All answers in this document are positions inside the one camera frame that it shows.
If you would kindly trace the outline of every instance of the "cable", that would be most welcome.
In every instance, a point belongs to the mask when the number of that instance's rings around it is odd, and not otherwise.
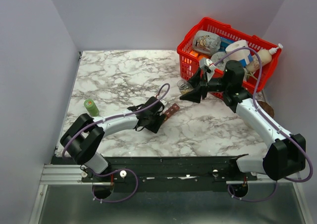
[[[103,203],[120,203],[120,202],[123,202],[123,201],[125,201],[125,200],[131,198],[131,197],[135,194],[135,192],[137,191],[138,186],[139,186],[139,181],[138,181],[137,175],[136,175],[135,172],[133,172],[132,170],[130,170],[130,169],[128,169],[128,168],[122,168],[122,169],[117,169],[117,170],[115,170],[115,171],[113,171],[113,172],[110,172],[110,173],[107,173],[107,174],[98,174],[98,173],[95,173],[93,170],[92,170],[92,172],[93,172],[93,174],[94,174],[95,176],[97,176],[97,177],[107,177],[107,176],[112,175],[112,174],[114,174],[114,173],[118,173],[118,172],[120,172],[120,171],[122,171],[122,170],[129,171],[129,172],[131,172],[131,173],[134,175],[136,183],[135,183],[135,188],[134,188],[133,192],[130,193],[129,196],[127,196],[127,197],[125,197],[125,198],[121,198],[121,199],[115,200],[115,201],[109,201],[109,200],[104,200],[104,199],[97,198],[97,197],[95,196],[95,188],[93,187],[93,189],[92,189],[92,194],[93,194],[93,196],[94,196],[94,199],[93,199],[93,200],[98,200],[98,201],[103,202]]]
[[[261,75],[262,75],[262,62],[261,62],[261,58],[260,56],[258,55],[258,53],[252,49],[252,48],[249,48],[249,47],[242,47],[242,48],[237,48],[235,50],[233,50],[232,52],[228,53],[227,55],[225,55],[224,57],[222,57],[219,61],[217,61],[214,65],[216,66],[217,64],[219,64],[221,61],[223,61],[223,59],[225,59],[226,57],[228,57],[229,55],[231,55],[232,53],[235,53],[236,51],[239,51],[239,50],[250,50],[252,51],[256,57],[258,58],[258,61],[259,61],[259,65],[260,65],[260,68],[259,68],[259,76],[258,76],[258,80],[256,82],[256,86],[254,88],[254,92],[253,92],[253,96],[252,96],[252,101],[253,101],[253,104],[254,104],[254,107],[257,109],[257,111],[259,111],[259,113],[261,114],[261,116],[270,124],[274,127],[274,129],[276,131],[278,131],[280,134],[282,134],[285,138],[287,138],[288,140],[290,140],[296,147],[297,149],[299,149],[299,151],[304,155],[305,159],[307,160],[307,163],[309,165],[309,168],[310,168],[310,171],[309,171],[309,174],[306,178],[304,179],[292,179],[292,178],[285,178],[286,180],[289,180],[289,181],[292,181],[292,182],[306,182],[308,180],[310,180],[313,176],[313,173],[314,173],[314,168],[313,168],[313,164],[312,164],[312,161],[310,160],[310,158],[308,157],[308,155],[306,154],[306,152],[302,149],[302,147],[300,147],[300,145],[294,140],[292,139],[289,135],[285,134],[285,132],[283,131],[280,131],[279,128],[264,114],[264,112],[262,112],[260,109],[258,109],[258,105],[256,103],[256,93],[257,93],[257,89],[258,89],[258,86],[259,86],[259,83],[260,83],[260,78],[261,78]],[[254,200],[255,202],[260,202],[260,201],[266,201],[267,199],[271,198],[275,192],[277,190],[277,182],[276,182],[276,186],[275,186],[275,189],[274,191],[272,192],[271,195],[269,195],[267,198],[264,198],[264,199],[261,199],[261,200]],[[233,195],[234,198],[236,199],[239,199],[239,200],[242,200],[242,201],[246,201],[246,202],[252,202],[252,200],[248,200],[248,199],[241,199],[241,198],[238,198],[238,197],[235,197]]]
[[[274,187],[274,190],[273,192],[267,196],[266,198],[263,198],[263,199],[242,199],[242,198],[238,198],[237,196],[234,195],[234,189],[231,185],[228,185],[228,193],[230,194],[231,198],[234,198],[234,199],[237,199],[237,200],[240,200],[240,201],[244,201],[244,202],[248,202],[248,203],[258,203],[258,202],[263,202],[263,201],[266,201],[268,199],[270,199],[271,197],[273,197],[277,191],[277,182],[275,183],[275,187]]]
[[[119,114],[119,115],[114,115],[114,116],[110,116],[110,117],[106,117],[104,119],[101,119],[99,121],[95,121],[93,123],[90,123],[88,124],[87,126],[85,126],[84,128],[82,128],[81,130],[79,130],[70,140],[69,142],[66,144],[66,146],[64,147],[64,150],[62,151],[61,153],[61,156],[63,157],[63,159],[65,159],[65,153],[68,149],[68,147],[70,146],[70,144],[84,131],[86,131],[89,127],[92,127],[94,125],[97,125],[99,123],[103,123],[105,121],[108,121],[108,120],[111,120],[111,119],[114,119],[114,118],[118,118],[118,117],[123,117],[123,116],[130,116],[130,115],[133,115],[133,114],[137,114],[137,113],[140,113],[140,112],[143,112],[149,108],[151,108],[152,106],[154,106],[155,104],[157,104],[160,100],[162,100],[168,93],[169,89],[170,89],[170,84],[169,83],[165,83],[161,86],[161,88],[159,89],[158,91],[158,94],[161,92],[161,90],[163,89],[163,87],[167,86],[167,90],[165,91],[165,93],[158,99],[156,100],[154,103],[148,105],[147,107],[143,108],[143,109],[140,109],[140,110],[137,110],[135,112],[130,112],[130,113],[127,113],[127,114]]]

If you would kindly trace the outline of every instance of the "wall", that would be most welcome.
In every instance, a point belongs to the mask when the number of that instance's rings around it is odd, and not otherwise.
[[[316,0],[285,0],[264,35],[264,39],[284,46],[279,65],[265,88],[266,96],[274,107],[276,120],[290,131],[305,136],[307,152],[315,168],[316,24]],[[316,174],[303,184],[308,205],[317,223],[316,185]]]
[[[78,50],[51,0],[0,0],[0,18],[0,220],[24,224],[53,155]]]
[[[81,50],[174,50],[204,16],[263,36],[284,0],[52,1]]]

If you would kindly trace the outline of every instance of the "plastic basket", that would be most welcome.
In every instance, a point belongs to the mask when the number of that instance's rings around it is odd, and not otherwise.
[[[212,33],[216,33],[221,37],[231,39],[233,41],[246,40],[249,47],[253,48],[255,51],[260,49],[271,49],[272,47],[277,47],[276,45],[262,40],[261,38],[253,35],[249,36],[238,30],[231,28],[231,25],[218,22],[214,19],[204,17],[196,26],[194,26],[185,36],[184,40],[177,47],[177,53],[179,54],[180,62],[180,75],[183,79],[188,80],[191,78],[199,67],[198,59],[190,55],[192,50],[192,44],[195,34],[199,30],[204,30]],[[272,55],[272,61],[269,64],[266,64],[263,67],[260,83],[257,89],[257,92],[261,91],[267,80],[272,76],[276,65],[278,63],[278,57],[281,54],[281,50],[278,50],[277,53]],[[216,69],[214,77],[222,77],[223,71]],[[259,70],[256,71],[254,76],[257,78],[259,75]],[[251,94],[254,92],[256,80],[252,77],[249,77],[248,81],[243,81],[243,87],[246,88]],[[215,96],[222,99],[221,93],[213,93]]]

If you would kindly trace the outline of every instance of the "green cylinder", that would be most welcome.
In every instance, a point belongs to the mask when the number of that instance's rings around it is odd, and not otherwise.
[[[90,116],[98,116],[99,109],[97,108],[95,102],[92,99],[86,99],[84,101],[84,106],[89,112]]]

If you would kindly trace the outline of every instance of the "white marble surface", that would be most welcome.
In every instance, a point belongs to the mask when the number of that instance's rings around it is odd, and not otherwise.
[[[180,106],[157,134],[125,130],[104,138],[104,156],[226,156],[264,154],[266,145],[220,99],[208,95],[200,104],[179,100],[179,56],[175,51],[86,51],[78,69],[63,132],[92,98],[100,115],[138,105],[170,83],[167,107]],[[56,155],[61,156],[58,145]]]

